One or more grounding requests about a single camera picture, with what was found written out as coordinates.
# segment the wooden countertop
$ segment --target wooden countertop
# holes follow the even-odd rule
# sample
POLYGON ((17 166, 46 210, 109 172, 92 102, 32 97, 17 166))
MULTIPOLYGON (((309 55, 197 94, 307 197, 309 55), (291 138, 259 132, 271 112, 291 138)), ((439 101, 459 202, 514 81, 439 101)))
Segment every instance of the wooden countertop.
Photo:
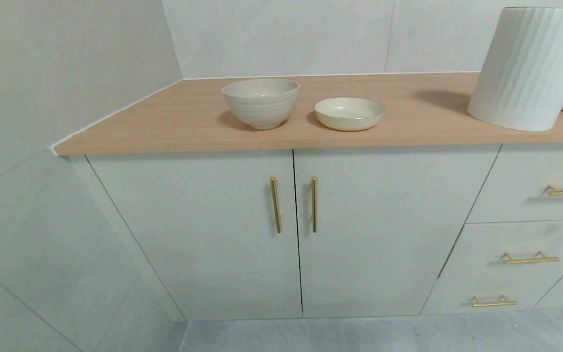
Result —
POLYGON ((178 82, 54 147, 59 155, 164 153, 197 150, 370 147, 563 142, 563 112, 545 132, 496 127, 466 107, 477 73, 364 74, 291 77, 301 85, 290 119, 255 130, 230 112, 221 88, 240 79, 178 82), (341 132, 320 125, 319 100, 358 96, 386 107, 373 129, 341 132))

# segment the wall tile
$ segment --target wall tile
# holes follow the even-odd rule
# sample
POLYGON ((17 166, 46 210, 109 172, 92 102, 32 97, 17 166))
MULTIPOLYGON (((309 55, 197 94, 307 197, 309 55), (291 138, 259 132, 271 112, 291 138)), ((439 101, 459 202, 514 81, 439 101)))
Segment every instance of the wall tile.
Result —
POLYGON ((563 0, 400 0, 386 72, 480 71, 504 7, 563 7, 563 0))
POLYGON ((76 345, 94 350, 137 276, 67 159, 0 177, 0 281, 76 345))
POLYGON ((179 79, 159 0, 0 1, 0 174, 179 79))
POLYGON ((188 321, 172 321, 143 277, 112 320, 96 352, 178 352, 188 321))
POLYGON ((79 352, 1 285, 0 351, 79 352))
POLYGON ((394 0, 163 0, 185 78, 382 73, 394 0))

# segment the ribbed vase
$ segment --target ribbed vase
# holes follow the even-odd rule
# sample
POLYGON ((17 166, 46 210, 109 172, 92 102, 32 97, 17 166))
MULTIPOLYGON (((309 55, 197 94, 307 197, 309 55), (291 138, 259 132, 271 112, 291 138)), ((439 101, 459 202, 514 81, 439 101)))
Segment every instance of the ribbed vase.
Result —
POLYGON ((562 106, 563 9, 503 9, 469 114, 509 129, 543 131, 562 106))

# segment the bowl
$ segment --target bowl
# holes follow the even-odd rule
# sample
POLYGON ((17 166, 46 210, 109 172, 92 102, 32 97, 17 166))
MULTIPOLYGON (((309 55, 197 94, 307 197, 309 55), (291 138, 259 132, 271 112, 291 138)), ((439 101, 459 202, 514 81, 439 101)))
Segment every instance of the bowl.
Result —
POLYGON ((297 104, 299 83, 264 78, 235 82, 221 91, 240 121, 254 129, 266 130, 288 120, 297 104))
POLYGON ((331 98, 314 105, 317 119, 331 129, 360 131, 370 129, 382 119, 386 107, 363 98, 331 98))

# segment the shallow dish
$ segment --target shallow dish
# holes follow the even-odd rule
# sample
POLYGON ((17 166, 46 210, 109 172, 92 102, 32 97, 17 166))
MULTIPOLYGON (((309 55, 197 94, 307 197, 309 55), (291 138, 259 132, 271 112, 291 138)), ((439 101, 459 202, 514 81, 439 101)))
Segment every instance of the shallow dish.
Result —
POLYGON ((299 83, 263 78, 234 82, 221 91, 240 121, 254 129, 266 130, 288 120, 297 104, 299 83))
POLYGON ((317 119, 323 125, 342 131, 370 129, 382 119, 386 107, 363 98, 331 98, 314 105, 317 119))

